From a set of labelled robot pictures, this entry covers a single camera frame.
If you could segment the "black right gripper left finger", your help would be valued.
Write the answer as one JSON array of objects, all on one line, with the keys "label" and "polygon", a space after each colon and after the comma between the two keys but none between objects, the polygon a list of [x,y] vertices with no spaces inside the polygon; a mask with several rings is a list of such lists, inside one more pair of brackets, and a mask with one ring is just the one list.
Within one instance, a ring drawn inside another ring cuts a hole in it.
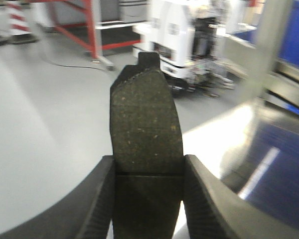
[{"label": "black right gripper left finger", "polygon": [[0,239],[105,239],[112,218],[114,192],[114,158],[104,156],[63,199],[0,234]]}]

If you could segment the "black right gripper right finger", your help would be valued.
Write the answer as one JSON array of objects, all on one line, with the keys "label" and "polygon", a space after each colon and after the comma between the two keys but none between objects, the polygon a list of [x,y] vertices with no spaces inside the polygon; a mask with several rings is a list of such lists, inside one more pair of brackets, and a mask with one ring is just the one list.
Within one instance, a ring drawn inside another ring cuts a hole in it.
[{"label": "black right gripper right finger", "polygon": [[195,155],[185,156],[183,192],[192,239],[299,239],[299,230],[241,199]]}]

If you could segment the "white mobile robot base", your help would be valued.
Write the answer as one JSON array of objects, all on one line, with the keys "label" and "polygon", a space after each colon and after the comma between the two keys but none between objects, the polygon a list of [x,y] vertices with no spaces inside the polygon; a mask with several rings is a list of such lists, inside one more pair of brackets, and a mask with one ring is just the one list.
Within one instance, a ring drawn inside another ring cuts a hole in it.
[{"label": "white mobile robot base", "polygon": [[202,90],[216,97],[218,89],[232,90],[219,53],[226,6],[223,0],[152,0],[149,19],[134,27],[141,42],[133,54],[156,52],[173,96]]}]

